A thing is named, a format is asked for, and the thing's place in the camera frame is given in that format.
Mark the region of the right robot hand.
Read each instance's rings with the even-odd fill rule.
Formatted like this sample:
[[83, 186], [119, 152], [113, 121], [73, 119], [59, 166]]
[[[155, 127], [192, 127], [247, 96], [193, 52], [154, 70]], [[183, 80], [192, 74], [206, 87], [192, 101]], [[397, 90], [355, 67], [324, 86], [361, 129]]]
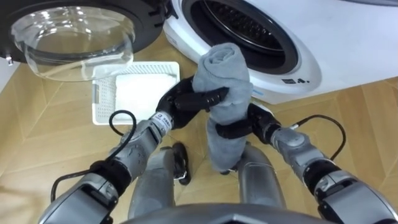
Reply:
[[264, 106], [251, 103], [248, 116], [228, 125], [217, 124], [216, 132], [225, 139], [237, 139], [253, 133], [260, 142], [271, 144], [273, 133], [281, 127], [281, 123]]

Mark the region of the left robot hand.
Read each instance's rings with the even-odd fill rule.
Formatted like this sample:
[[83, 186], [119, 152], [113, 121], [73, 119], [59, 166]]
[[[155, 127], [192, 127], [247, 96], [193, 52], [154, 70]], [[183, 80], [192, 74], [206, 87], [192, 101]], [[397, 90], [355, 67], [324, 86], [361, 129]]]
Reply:
[[201, 110], [223, 102], [229, 92], [222, 86], [215, 90], [194, 91], [193, 77], [184, 78], [159, 100], [156, 111], [166, 112], [172, 119], [172, 129], [184, 128]]

